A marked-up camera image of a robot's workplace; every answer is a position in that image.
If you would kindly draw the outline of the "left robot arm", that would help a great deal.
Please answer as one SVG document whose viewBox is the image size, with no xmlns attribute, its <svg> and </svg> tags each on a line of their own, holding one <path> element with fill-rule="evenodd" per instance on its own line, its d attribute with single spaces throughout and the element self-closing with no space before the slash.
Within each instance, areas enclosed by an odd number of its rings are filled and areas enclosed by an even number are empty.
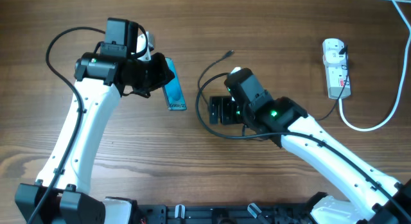
<svg viewBox="0 0 411 224">
<path fill-rule="evenodd" d="M 110 116 L 130 87 L 149 98 L 175 79 L 166 57 L 153 50 L 144 27 L 109 18 L 104 40 L 75 63 L 73 98 L 45 166 L 33 184 L 20 184 L 15 203 L 27 223 L 144 223 L 135 200 L 90 196 L 96 153 Z"/>
</svg>

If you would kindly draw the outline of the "white USB charger plug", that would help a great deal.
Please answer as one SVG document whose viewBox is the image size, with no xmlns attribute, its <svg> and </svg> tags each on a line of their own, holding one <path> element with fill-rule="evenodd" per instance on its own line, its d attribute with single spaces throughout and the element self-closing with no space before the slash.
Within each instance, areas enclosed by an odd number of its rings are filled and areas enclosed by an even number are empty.
<svg viewBox="0 0 411 224">
<path fill-rule="evenodd" d="M 339 50 L 330 49 L 323 54 L 323 63 L 326 67 L 345 65 L 346 62 L 346 54 L 340 54 Z"/>
</svg>

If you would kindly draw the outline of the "white power strip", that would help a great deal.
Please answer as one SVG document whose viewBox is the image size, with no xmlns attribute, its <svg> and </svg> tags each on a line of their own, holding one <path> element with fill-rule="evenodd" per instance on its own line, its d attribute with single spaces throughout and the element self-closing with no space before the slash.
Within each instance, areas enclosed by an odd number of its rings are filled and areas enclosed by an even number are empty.
<svg viewBox="0 0 411 224">
<path fill-rule="evenodd" d="M 325 67 L 328 97 L 330 99 L 347 98 L 351 95 L 350 80 L 348 74 L 347 46 L 339 39 L 329 38 L 322 43 L 322 52 L 330 49 L 339 50 L 340 54 L 346 54 L 345 65 Z"/>
</svg>

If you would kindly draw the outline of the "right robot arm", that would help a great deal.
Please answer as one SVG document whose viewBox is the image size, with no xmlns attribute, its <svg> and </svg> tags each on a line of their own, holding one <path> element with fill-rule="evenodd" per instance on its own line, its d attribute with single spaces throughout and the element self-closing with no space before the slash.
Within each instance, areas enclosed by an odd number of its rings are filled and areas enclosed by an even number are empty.
<svg viewBox="0 0 411 224">
<path fill-rule="evenodd" d="M 229 120 L 254 131 L 237 135 L 237 140 L 271 140 L 311 165 L 347 198 L 324 194 L 315 199 L 308 212 L 316 223 L 410 223 L 410 184 L 366 163 L 290 98 L 273 99 L 250 69 L 222 75 L 230 94 Z"/>
</svg>

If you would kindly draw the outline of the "blue Galaxy smartphone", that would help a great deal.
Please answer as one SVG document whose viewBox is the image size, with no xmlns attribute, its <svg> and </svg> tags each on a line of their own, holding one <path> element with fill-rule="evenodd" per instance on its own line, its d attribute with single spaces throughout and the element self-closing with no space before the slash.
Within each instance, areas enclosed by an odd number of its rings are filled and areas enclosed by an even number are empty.
<svg viewBox="0 0 411 224">
<path fill-rule="evenodd" d="M 187 106 L 174 62 L 171 58 L 166 57 L 166 63 L 175 76 L 174 79 L 162 88 L 166 99 L 166 105 L 170 111 L 185 111 L 187 110 Z"/>
</svg>

